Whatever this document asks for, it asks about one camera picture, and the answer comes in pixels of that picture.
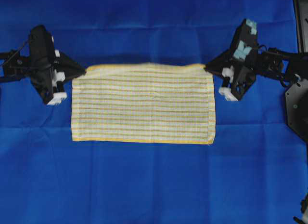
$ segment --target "towel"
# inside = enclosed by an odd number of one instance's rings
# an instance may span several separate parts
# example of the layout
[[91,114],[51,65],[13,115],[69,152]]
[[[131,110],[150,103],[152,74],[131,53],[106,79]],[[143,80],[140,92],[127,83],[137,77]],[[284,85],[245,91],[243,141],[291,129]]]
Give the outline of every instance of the towel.
[[213,143],[214,86],[204,67],[90,66],[73,80],[73,141]]

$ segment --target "blue cloth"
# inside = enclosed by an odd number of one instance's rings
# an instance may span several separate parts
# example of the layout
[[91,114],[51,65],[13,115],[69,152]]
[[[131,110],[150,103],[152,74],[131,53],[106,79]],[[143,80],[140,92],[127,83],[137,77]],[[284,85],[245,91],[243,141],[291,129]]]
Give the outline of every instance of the blue cloth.
[[[206,63],[244,18],[261,44],[296,52],[292,0],[0,0],[1,51],[37,24],[83,66]],[[218,94],[213,145],[72,142],[68,99],[43,105],[29,79],[2,84],[0,219],[11,224],[277,224],[300,215],[306,146],[285,125],[284,89],[257,78]]]

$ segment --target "white towel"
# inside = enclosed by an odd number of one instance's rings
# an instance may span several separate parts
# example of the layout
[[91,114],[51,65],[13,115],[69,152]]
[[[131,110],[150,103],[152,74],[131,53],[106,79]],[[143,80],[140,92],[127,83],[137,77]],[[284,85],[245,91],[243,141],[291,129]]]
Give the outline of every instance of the white towel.
[[211,144],[212,75],[204,65],[98,65],[73,80],[74,141]]

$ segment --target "light blue component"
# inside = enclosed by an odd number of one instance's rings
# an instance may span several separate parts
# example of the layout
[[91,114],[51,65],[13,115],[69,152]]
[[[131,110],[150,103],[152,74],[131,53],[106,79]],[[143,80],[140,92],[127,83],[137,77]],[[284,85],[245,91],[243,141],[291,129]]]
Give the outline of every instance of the light blue component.
[[233,57],[240,61],[245,61],[246,56],[250,53],[251,50],[252,47],[246,47],[246,44],[240,40],[239,45],[233,54]]
[[242,51],[240,51],[240,50],[237,49],[237,50],[234,52],[233,57],[236,58],[236,59],[238,59],[238,60],[244,61],[245,58],[246,58],[246,55],[245,55]]
[[246,19],[246,24],[251,27],[250,34],[256,35],[257,34],[257,23],[253,20]]

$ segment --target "black mechanical part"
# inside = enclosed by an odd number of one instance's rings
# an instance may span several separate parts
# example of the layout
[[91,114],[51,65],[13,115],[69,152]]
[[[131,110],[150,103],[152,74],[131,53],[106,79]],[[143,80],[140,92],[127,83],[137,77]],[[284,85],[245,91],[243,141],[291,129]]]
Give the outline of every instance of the black mechanical part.
[[298,52],[308,52],[308,0],[293,0]]
[[256,61],[256,73],[271,79],[280,80],[282,77],[282,59],[276,55],[263,52],[258,55]]
[[288,126],[308,143],[308,80],[293,84],[285,93]]
[[[249,21],[251,20],[244,19],[241,25],[236,28],[229,48],[228,58],[239,62],[245,62],[245,64],[248,66],[253,66],[258,54],[257,30],[255,31],[255,33],[252,31],[253,28],[247,24],[249,23]],[[236,58],[234,56],[236,50],[240,45],[240,42],[243,42],[245,47],[251,47],[251,51],[245,59],[241,57]]]
[[234,80],[231,84],[231,93],[236,97],[236,99],[241,100],[255,81],[256,75],[252,69],[241,66],[239,71],[234,72]]
[[0,77],[0,83],[30,77],[31,84],[44,104],[60,103],[66,98],[63,84],[84,75],[85,68],[66,54],[55,50],[53,37],[43,25],[36,26],[30,31],[27,43],[30,49],[29,57],[20,55],[20,50],[25,44],[18,50],[0,53],[0,59],[4,60],[2,64],[4,76]]
[[298,224],[307,224],[308,222],[308,212],[307,212],[307,207],[308,207],[308,194],[306,195],[305,199],[300,202],[301,209],[300,211],[304,214],[303,215],[303,220],[293,217],[293,220],[296,221]]

